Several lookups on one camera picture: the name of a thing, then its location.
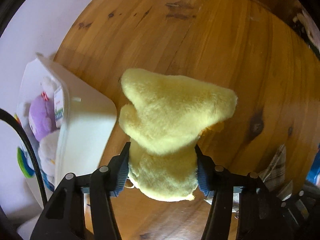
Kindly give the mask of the plaid fabric bow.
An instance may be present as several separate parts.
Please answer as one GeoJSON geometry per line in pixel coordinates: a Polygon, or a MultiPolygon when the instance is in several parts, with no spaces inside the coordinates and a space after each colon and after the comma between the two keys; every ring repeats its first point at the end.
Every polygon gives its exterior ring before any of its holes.
{"type": "Polygon", "coordinates": [[[282,144],[276,150],[268,167],[259,173],[259,177],[267,189],[271,193],[275,193],[276,197],[283,202],[289,199],[293,193],[293,181],[285,181],[285,172],[286,147],[282,144]]]}

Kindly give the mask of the blue rainbow plush toy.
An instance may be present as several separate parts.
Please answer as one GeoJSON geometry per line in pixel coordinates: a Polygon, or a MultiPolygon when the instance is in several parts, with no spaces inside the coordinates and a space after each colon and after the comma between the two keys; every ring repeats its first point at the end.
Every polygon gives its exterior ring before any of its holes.
{"type": "MultiPolygon", "coordinates": [[[[14,118],[16,119],[16,121],[22,126],[22,123],[18,117],[17,114],[14,114],[14,118]]],[[[40,158],[37,152],[37,149],[39,148],[39,142],[35,139],[29,125],[25,125],[22,126],[22,128],[24,129],[24,131],[26,132],[30,143],[32,145],[32,148],[35,151],[35,155],[36,155],[36,160],[39,164],[40,167],[40,171],[41,171],[41,175],[42,175],[42,179],[44,182],[44,185],[50,190],[50,191],[54,191],[54,186],[52,185],[52,183],[50,183],[48,181],[48,177],[47,175],[44,173],[44,171],[41,168],[41,162],[40,162],[40,158]]],[[[29,153],[27,151],[27,148],[25,147],[24,143],[21,144],[21,146],[17,147],[17,162],[18,165],[23,173],[23,175],[25,176],[25,178],[33,178],[35,176],[35,170],[33,167],[33,163],[31,161],[31,158],[29,156],[29,153]]]]}

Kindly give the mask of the white bear plush toy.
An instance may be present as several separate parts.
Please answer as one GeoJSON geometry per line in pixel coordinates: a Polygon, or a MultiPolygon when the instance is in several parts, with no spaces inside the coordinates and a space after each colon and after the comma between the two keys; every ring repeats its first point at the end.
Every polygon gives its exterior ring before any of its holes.
{"type": "Polygon", "coordinates": [[[52,178],[54,178],[55,175],[55,159],[59,135],[59,129],[49,133],[41,139],[38,149],[42,170],[47,176],[52,178]]]}

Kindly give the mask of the purple plush toy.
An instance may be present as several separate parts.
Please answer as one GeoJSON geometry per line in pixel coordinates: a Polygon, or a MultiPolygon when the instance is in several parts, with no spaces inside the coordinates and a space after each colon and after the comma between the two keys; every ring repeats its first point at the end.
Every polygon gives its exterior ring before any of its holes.
{"type": "Polygon", "coordinates": [[[38,142],[57,130],[54,109],[54,92],[58,89],[57,83],[45,76],[41,81],[41,87],[41,93],[30,104],[28,116],[29,126],[38,142]]]}

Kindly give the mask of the white green medicine box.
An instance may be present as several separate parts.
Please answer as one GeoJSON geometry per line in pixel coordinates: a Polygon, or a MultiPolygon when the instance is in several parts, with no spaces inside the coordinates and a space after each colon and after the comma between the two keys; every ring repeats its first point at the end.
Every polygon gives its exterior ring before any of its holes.
{"type": "Polygon", "coordinates": [[[64,116],[64,94],[62,87],[54,92],[54,114],[56,127],[60,128],[64,116]]]}

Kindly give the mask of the yellow plush toy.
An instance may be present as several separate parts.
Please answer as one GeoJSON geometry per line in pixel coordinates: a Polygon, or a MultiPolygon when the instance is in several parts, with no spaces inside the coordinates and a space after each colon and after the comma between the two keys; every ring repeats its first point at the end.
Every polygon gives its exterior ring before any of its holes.
{"type": "Polygon", "coordinates": [[[130,138],[132,185],[162,202],[193,200],[197,182],[195,146],[207,129],[231,118],[236,93],[182,75],[127,69],[121,88],[129,103],[119,125],[130,138]]]}

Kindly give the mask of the white plastic storage bin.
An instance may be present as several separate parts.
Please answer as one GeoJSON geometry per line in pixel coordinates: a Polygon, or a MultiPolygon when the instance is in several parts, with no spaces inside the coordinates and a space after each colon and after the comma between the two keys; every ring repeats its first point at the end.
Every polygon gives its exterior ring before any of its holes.
{"type": "Polygon", "coordinates": [[[22,126],[29,125],[31,102],[41,93],[41,81],[48,76],[64,94],[64,116],[58,139],[55,175],[48,181],[55,188],[68,173],[77,176],[94,172],[116,124],[114,103],[52,60],[37,56],[22,77],[16,114],[22,126]]]}

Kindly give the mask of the wooden bedside table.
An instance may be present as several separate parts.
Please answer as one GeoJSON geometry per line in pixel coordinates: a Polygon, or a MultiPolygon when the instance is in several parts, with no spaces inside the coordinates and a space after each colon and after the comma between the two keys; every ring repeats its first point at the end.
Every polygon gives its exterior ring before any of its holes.
{"type": "Polygon", "coordinates": [[[127,103],[128,68],[184,75],[235,91],[233,117],[199,140],[233,173],[264,170],[280,145],[302,189],[319,144],[319,59],[282,20],[250,0],[92,0],[55,62],[127,103]]]}

